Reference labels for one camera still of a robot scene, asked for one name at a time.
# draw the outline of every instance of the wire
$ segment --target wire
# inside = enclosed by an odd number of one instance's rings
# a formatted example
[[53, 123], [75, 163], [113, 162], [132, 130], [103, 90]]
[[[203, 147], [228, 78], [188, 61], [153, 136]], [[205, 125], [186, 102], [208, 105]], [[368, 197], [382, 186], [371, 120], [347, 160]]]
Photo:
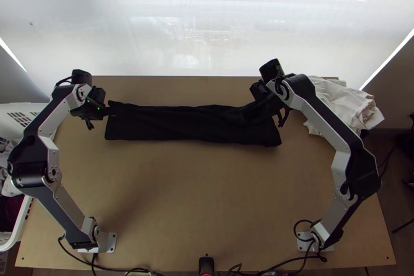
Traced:
[[96, 252], [92, 255], [91, 269], [92, 269], [93, 276], [96, 276], [94, 263], [95, 263], [95, 260], [96, 260], [97, 256], [98, 256], [98, 253], [96, 253]]
[[59, 82], [57, 82], [57, 83], [55, 84], [55, 86], [59, 86], [60, 84], [65, 83], [65, 82], [68, 82], [68, 83], [69, 83], [69, 80], [70, 80], [71, 78], [73, 78], [73, 76], [70, 76], [70, 77], [64, 78], [64, 79], [60, 80]]
[[299, 239], [299, 240], [301, 240], [301, 241], [305, 241], [305, 242], [308, 242], [308, 241], [312, 241], [312, 240], [314, 240], [312, 237], [311, 237], [311, 238], [308, 238], [308, 239], [303, 239], [303, 238], [300, 238], [300, 237], [299, 237], [299, 236], [300, 236], [300, 233], [297, 233], [297, 232], [296, 232], [296, 228], [297, 228], [297, 226], [298, 226], [299, 224], [301, 224], [301, 223], [303, 223], [303, 222], [308, 222], [308, 223], [312, 224], [312, 221], [309, 221], [309, 220], [299, 220], [299, 221], [297, 221], [297, 222], [294, 224], [294, 226], [293, 226], [293, 233], [294, 233], [294, 236], [295, 236], [297, 239]]
[[62, 240], [65, 238], [65, 235], [63, 235], [63, 236], [60, 236], [58, 239], [57, 239], [57, 242], [59, 243], [59, 246], [61, 246], [61, 248], [63, 249], [63, 251], [64, 252], [66, 252], [66, 254], [68, 254], [69, 256], [71, 256], [72, 258], [74, 258], [76, 261], [78, 261], [78, 262], [80, 262], [80, 263], [83, 263], [83, 264], [86, 264], [86, 265], [88, 265], [88, 266], [90, 266], [91, 268], [92, 268], [92, 273], [94, 273], [95, 272], [95, 270], [94, 270], [94, 268], [98, 268], [98, 269], [101, 269], [101, 270], [104, 270], [104, 271], [110, 271], [110, 272], [126, 272], [126, 275], [125, 276], [127, 276], [127, 275], [129, 275], [130, 273], [132, 273], [132, 272], [141, 272], [141, 273], [150, 273], [150, 274], [153, 274], [154, 276], [164, 276], [163, 274], [161, 274], [161, 273], [158, 273], [158, 272], [154, 272], [154, 271], [150, 271], [150, 270], [148, 270], [148, 269], [146, 269], [146, 268], [141, 268], [141, 267], [135, 267], [135, 268], [132, 268], [132, 269], [118, 269], [118, 268], [108, 268], [108, 267], [103, 267], [103, 266], [100, 266], [100, 265], [96, 265], [95, 264], [95, 260], [94, 260], [94, 258], [92, 257], [92, 262], [91, 263], [89, 263], [89, 262], [87, 262], [87, 261], [84, 261], [84, 260], [81, 260], [80, 258], [78, 258], [78, 257], [76, 257], [76, 256], [74, 256], [73, 254], [71, 254], [69, 251], [67, 251], [67, 249], [62, 245]]
[[377, 166], [377, 169], [379, 169], [379, 168], [381, 168], [382, 166], [384, 166], [384, 168], [382, 169], [382, 173], [380, 173], [380, 174], [379, 174], [379, 177], [380, 177], [380, 178], [382, 178], [382, 176], [383, 176], [383, 175], [387, 172], [388, 163], [390, 162], [390, 158], [391, 158], [392, 154], [394, 153], [394, 151], [397, 149], [397, 147], [398, 147], [401, 143], [403, 143], [403, 142], [407, 141], [407, 140], [408, 140], [408, 138], [411, 136], [411, 133], [412, 133], [412, 131], [413, 131], [413, 129], [414, 129], [414, 117], [412, 117], [412, 118], [411, 118], [411, 120], [412, 120], [412, 125], [411, 125], [411, 129], [410, 129], [410, 131], [408, 132], [407, 137], [406, 137], [404, 140], [402, 140], [402, 141], [398, 142], [395, 146], [393, 146], [393, 147], [391, 148], [391, 150], [390, 150], [390, 151], [386, 154], [386, 156], [385, 156], [384, 160], [382, 161], [382, 163], [381, 163], [380, 165], [378, 165], [378, 166]]
[[314, 242], [315, 242], [315, 240], [313, 240], [313, 241], [309, 244], [309, 247], [308, 247], [308, 248], [307, 248], [307, 250], [306, 250], [305, 258], [304, 258], [304, 260], [303, 260], [303, 263], [302, 263], [301, 268], [300, 268], [300, 269], [298, 269], [297, 271], [295, 271], [295, 272], [293, 272], [293, 273], [289, 273], [289, 274], [291, 274], [291, 275], [296, 275], [296, 274], [299, 274], [299, 273], [303, 270], [303, 268], [305, 267], [305, 264], [306, 264], [307, 257], [309, 256], [309, 251], [311, 250], [312, 245], [314, 244]]
[[[309, 221], [309, 220], [299, 220], [299, 221], [297, 221], [296, 223], [295, 223], [295, 225], [294, 225], [294, 227], [293, 227], [293, 231], [294, 231], [294, 233], [295, 233], [295, 236], [296, 236], [296, 238], [298, 238], [298, 239], [300, 239], [299, 237], [298, 237], [298, 235], [297, 235], [297, 233], [296, 233], [296, 227], [297, 227], [297, 225], [298, 224], [300, 224], [300, 223], [302, 223], [302, 222], [308, 222], [308, 223], [312, 223], [311, 221]], [[316, 253], [316, 255], [313, 255], [313, 256], [309, 256], [309, 252], [310, 252], [310, 250], [311, 250], [311, 248], [312, 248], [312, 245], [316, 242], [316, 240], [314, 239], [314, 238], [310, 238], [309, 240], [307, 240], [307, 239], [300, 239], [300, 240], [302, 240], [302, 241], [311, 241], [311, 243], [309, 244], [309, 246], [308, 246], [308, 248], [307, 248], [307, 250], [306, 250], [306, 254], [305, 254], [305, 256], [303, 256], [303, 257], [297, 257], [297, 258], [292, 258], [292, 259], [289, 259], [289, 260], [286, 260], [286, 261], [284, 261], [284, 262], [282, 262], [282, 263], [279, 263], [279, 264], [277, 264], [277, 265], [275, 265], [275, 266], [272, 266], [271, 268], [268, 268], [268, 269], [266, 269], [266, 270], [262, 270], [262, 271], [259, 271], [258, 273], [256, 273], [256, 274], [247, 274], [247, 273], [242, 273], [241, 271], [240, 271], [240, 269], [241, 269], [241, 267], [242, 267], [242, 264], [241, 263], [239, 263], [239, 264], [237, 264], [237, 265], [234, 265], [234, 266], [232, 266], [228, 271], [227, 271], [227, 273], [226, 273], [226, 275], [225, 276], [235, 276], [235, 275], [239, 275], [239, 276], [262, 276], [262, 275], [264, 275], [264, 274], [266, 274], [266, 273], [268, 273], [268, 272], [274, 272], [274, 271], [276, 271], [276, 269], [277, 268], [279, 268], [279, 267], [281, 267], [281, 266], [283, 266], [283, 265], [285, 265], [285, 264], [288, 264], [288, 263], [290, 263], [290, 262], [294, 262], [294, 261], [299, 261], [299, 260], [303, 260], [303, 264], [302, 264], [302, 266], [297, 270], [297, 271], [294, 271], [294, 272], [292, 272], [292, 273], [289, 273], [289, 275], [295, 275], [295, 274], [299, 274], [304, 268], [305, 268], [305, 265], [306, 265], [306, 261], [308, 260], [308, 259], [320, 259], [322, 262], [327, 262], [328, 261], [328, 259], [327, 258], [325, 258], [325, 257], [323, 257], [323, 256], [321, 256], [319, 253]]]

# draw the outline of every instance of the white backdrop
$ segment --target white backdrop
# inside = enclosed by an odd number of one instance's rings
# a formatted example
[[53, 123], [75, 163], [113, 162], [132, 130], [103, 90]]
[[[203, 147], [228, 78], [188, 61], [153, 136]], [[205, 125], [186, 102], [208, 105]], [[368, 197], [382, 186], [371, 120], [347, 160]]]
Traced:
[[276, 57], [286, 73], [358, 88], [413, 12], [414, 0], [0, 0], [0, 37], [46, 93], [74, 68], [258, 76]]

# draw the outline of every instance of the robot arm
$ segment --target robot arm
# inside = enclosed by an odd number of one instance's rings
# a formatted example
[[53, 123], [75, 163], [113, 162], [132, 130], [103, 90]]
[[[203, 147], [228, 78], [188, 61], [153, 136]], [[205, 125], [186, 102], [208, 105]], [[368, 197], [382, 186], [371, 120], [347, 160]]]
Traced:
[[8, 159], [13, 184], [39, 200], [65, 229], [72, 248], [80, 252], [113, 252], [116, 234], [100, 231], [95, 219], [85, 217], [66, 192], [59, 149], [50, 137], [69, 113], [85, 119], [92, 129], [91, 120], [102, 120], [105, 114], [104, 98], [104, 90], [92, 86], [89, 73], [74, 70], [69, 85], [56, 85], [52, 100], [27, 126]]
[[[242, 111], [244, 116], [254, 121], [278, 115], [282, 126], [289, 110], [302, 111], [336, 149], [332, 163], [334, 199], [326, 215], [306, 232], [316, 241], [315, 251], [326, 249], [342, 237], [344, 225], [361, 202], [379, 190], [375, 158], [360, 137], [316, 96], [307, 76], [284, 75], [278, 60], [268, 62], [260, 72], [263, 81], [250, 88], [256, 99], [255, 110]], [[50, 136], [68, 113], [81, 117], [92, 129], [91, 120], [102, 120], [106, 115], [104, 98], [105, 92], [92, 86], [90, 74], [74, 70], [71, 83], [57, 84], [51, 102], [27, 126], [9, 157], [13, 184], [40, 201], [65, 229], [69, 244], [80, 252], [113, 252], [116, 234], [101, 232], [96, 220], [85, 217], [63, 188], [59, 150]]]
[[277, 59], [262, 66], [260, 72], [271, 95], [281, 101], [278, 106], [301, 111], [336, 150], [332, 163], [334, 199], [323, 218], [311, 224], [308, 234], [316, 247], [326, 249], [342, 237], [342, 229], [357, 207], [381, 187], [375, 157], [316, 96], [306, 75], [285, 76]]

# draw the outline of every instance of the black joint housing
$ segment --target black joint housing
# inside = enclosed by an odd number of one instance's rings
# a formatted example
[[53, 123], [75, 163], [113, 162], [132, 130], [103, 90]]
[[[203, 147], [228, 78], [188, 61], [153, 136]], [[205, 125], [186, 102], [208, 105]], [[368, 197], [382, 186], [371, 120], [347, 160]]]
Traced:
[[72, 84], [88, 84], [92, 86], [92, 75], [80, 69], [72, 70]]

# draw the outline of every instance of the cardboard surface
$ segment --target cardboard surface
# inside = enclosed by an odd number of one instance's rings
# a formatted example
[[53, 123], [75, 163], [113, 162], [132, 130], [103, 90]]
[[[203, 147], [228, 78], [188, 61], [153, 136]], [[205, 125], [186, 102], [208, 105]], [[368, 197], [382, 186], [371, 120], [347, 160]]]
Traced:
[[[107, 99], [140, 105], [241, 106], [257, 78], [94, 77]], [[106, 141], [106, 120], [88, 131], [79, 118], [60, 126], [56, 144], [63, 185], [87, 216], [118, 233], [115, 253], [100, 254], [106, 267], [195, 271], [208, 253], [217, 270], [243, 262], [261, 270], [302, 256], [293, 225], [317, 220], [333, 199], [333, 148], [302, 126], [293, 111], [277, 148], [197, 141]], [[328, 262], [306, 268], [395, 264], [376, 195], [344, 229]], [[57, 244], [64, 233], [36, 201], [26, 221], [18, 266], [88, 269]], [[299, 267], [295, 262], [287, 268]]]

